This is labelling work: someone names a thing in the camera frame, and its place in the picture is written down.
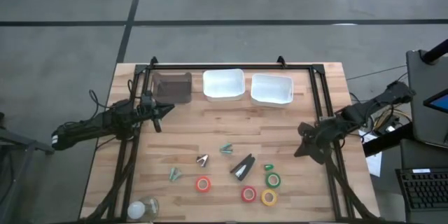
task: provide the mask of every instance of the gray floor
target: gray floor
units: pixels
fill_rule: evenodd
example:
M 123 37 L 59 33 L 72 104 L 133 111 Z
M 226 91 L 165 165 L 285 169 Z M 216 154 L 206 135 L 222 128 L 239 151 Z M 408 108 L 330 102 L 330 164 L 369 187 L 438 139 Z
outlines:
M 0 0 L 0 21 L 126 20 L 131 1 Z M 446 0 L 140 0 L 135 18 L 446 17 Z M 343 62 L 346 77 L 352 78 L 404 65 L 407 50 L 432 48 L 447 38 L 447 30 L 448 25 L 435 24 L 135 27 L 124 61 L 148 62 L 157 56 L 161 62 L 272 62 L 283 55 L 289 62 Z M 124 27 L 0 27 L 0 111 L 7 115 L 7 128 L 49 144 L 59 124 L 88 118 L 94 109 L 88 90 L 106 100 L 123 31 Z M 369 99 L 405 71 L 355 78 L 348 81 L 349 89 Z M 49 157 L 35 154 L 15 223 L 75 220 L 94 144 L 85 141 Z M 384 191 L 390 184 L 385 177 L 374 178 L 381 215 L 403 220 L 403 200 Z

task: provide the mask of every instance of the wooden table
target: wooden table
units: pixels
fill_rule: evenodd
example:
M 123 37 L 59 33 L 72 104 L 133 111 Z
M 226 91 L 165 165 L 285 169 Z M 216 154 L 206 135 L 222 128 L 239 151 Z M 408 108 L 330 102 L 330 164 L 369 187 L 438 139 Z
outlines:
M 351 104 L 341 63 L 324 63 L 334 110 Z M 118 64 L 113 77 L 108 104 L 129 97 L 127 80 L 132 79 L 135 64 Z M 165 70 L 161 74 L 186 71 Z M 160 203 L 156 221 L 331 221 L 333 209 L 325 166 L 310 157 L 294 157 L 300 144 L 297 127 L 313 123 L 316 112 L 309 74 L 303 70 L 248 70 L 246 92 L 239 101 L 209 102 L 202 92 L 202 73 L 192 73 L 192 101 L 176 105 L 162 121 L 162 133 L 155 133 L 152 122 L 145 122 L 140 137 L 131 202 L 152 195 Z M 294 101 L 286 108 L 254 106 L 250 100 L 254 73 L 290 76 L 294 80 Z M 231 155 L 219 147 L 232 143 Z M 109 191 L 116 167 L 119 142 L 112 141 L 95 154 L 80 217 L 90 214 Z M 358 137 L 347 137 L 342 149 L 350 186 L 373 214 L 378 215 L 377 201 Z M 249 153 L 255 164 L 243 181 L 229 171 Z M 209 154 L 205 168 L 196 163 L 200 154 Z M 265 185 L 264 164 L 274 164 L 273 172 L 281 177 L 274 189 L 279 196 L 275 206 L 260 201 Z M 169 181 L 172 167 L 184 174 Z M 199 193 L 195 182 L 208 176 L 211 190 Z M 241 190 L 253 186 L 258 198 L 242 202 Z M 342 191 L 338 190 L 344 208 Z

